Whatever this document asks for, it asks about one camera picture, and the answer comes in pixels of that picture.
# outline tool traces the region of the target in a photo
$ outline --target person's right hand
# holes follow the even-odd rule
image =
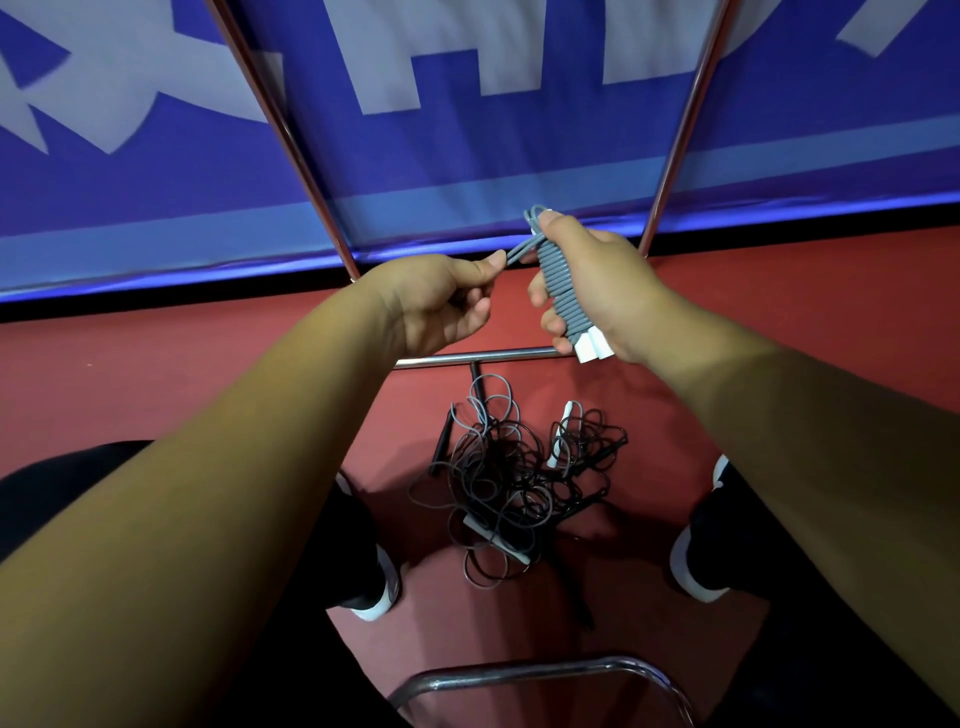
[[[643,361],[644,317],[653,315],[660,301],[673,294],[622,235],[589,230],[576,218],[550,209],[540,214],[539,222],[543,234],[563,251],[577,301],[603,331],[613,352],[625,361]],[[527,293],[534,306],[547,303],[543,273],[537,273]],[[558,352],[573,351],[564,337],[566,323],[553,306],[540,325],[554,335]]]

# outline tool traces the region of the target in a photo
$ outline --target pant leg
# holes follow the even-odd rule
[[[27,466],[0,479],[0,561],[150,441],[102,445]],[[407,726],[364,675],[326,615],[335,604],[383,591],[367,508],[334,486],[294,576],[221,705],[216,721],[249,724],[369,718]]]
[[[960,725],[832,589],[733,467],[723,482],[691,517],[687,564],[705,587],[769,599],[770,612],[708,728]]]

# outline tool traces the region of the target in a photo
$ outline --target person's left hand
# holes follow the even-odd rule
[[[493,281],[507,265],[497,251],[485,260],[415,255],[378,265],[354,285],[383,299],[406,356],[429,356],[466,339],[490,318]]]

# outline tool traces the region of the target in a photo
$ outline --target metal frame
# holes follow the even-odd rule
[[[555,680],[561,677],[629,672],[649,680],[673,700],[684,725],[694,728],[693,711],[684,692],[670,678],[650,663],[631,655],[607,655],[583,660],[556,663],[490,663],[469,667],[421,672],[406,680],[390,694],[390,704],[397,710],[425,692],[458,691],[487,688],[527,680]]]
[[[264,115],[276,132],[283,150],[287,153],[287,157],[290,158],[291,163],[293,163],[296,168],[297,174],[300,176],[300,181],[306,189],[307,196],[310,198],[310,202],[323,221],[326,232],[333,241],[337,255],[339,255],[343,261],[350,279],[354,281],[358,280],[360,278],[360,270],[357,267],[356,260],[353,258],[353,253],[350,252],[347,240],[326,203],[320,184],[314,175],[305,152],[294,137],[283,114],[280,103],[276,100],[273,85],[264,78],[261,69],[256,63],[250,44],[247,42],[243,30],[237,22],[233,10],[230,8],[229,0],[205,1],[210,13],[217,21],[217,25],[220,27],[220,31],[227,41],[230,51],[243,70],[244,76],[247,78],[247,82],[250,84],[257,102],[263,109]],[[740,0],[720,0],[713,14],[713,18],[710,21],[707,36],[704,38],[704,45],[700,52],[700,58],[697,61],[697,68],[693,74],[693,81],[690,84],[690,92],[680,117],[680,123],[677,127],[670,152],[667,154],[663,164],[663,171],[660,174],[660,181],[654,195],[654,202],[650,207],[646,227],[643,229],[643,235],[640,238],[639,253],[644,257],[650,253],[650,244],[653,242],[654,235],[657,234],[657,228],[660,224],[663,208],[666,205],[666,199],[673,187],[674,180],[676,180],[677,173],[680,171],[681,163],[686,153],[686,146],[693,134],[697,116],[700,113],[700,108],[707,95],[710,79],[722,55],[724,43],[730,33],[736,17],[736,10],[739,6]],[[474,352],[471,354],[439,354],[438,356],[428,356],[422,359],[402,359],[397,363],[397,367],[399,369],[412,369],[417,367],[464,364],[470,361],[517,361],[520,359],[543,359],[556,356],[561,355],[545,347],[508,349],[493,352]]]

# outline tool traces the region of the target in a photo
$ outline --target sneaker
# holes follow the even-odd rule
[[[726,455],[720,455],[716,465],[713,466],[714,491],[717,488],[723,487],[723,474],[729,465],[730,460],[728,457]],[[687,526],[680,536],[677,537],[673,548],[670,549],[670,573],[673,574],[673,578],[677,580],[677,584],[687,594],[694,599],[709,604],[726,594],[730,588],[708,589],[693,577],[693,574],[690,573],[689,564],[686,561],[686,554],[690,549],[691,536],[690,526]]]
[[[343,473],[337,473],[336,477],[334,477],[334,482],[337,484],[337,487],[343,491],[343,493],[348,496],[353,495],[353,487],[350,485],[350,481]],[[396,601],[400,597],[399,572],[396,570],[396,566],[394,566],[394,562],[391,560],[390,555],[380,544],[376,545],[376,561],[380,566],[380,570],[383,571],[383,594],[371,607],[367,607],[365,609],[350,609],[353,614],[363,621],[374,621],[375,619],[380,619],[393,608],[393,606],[396,604]]]

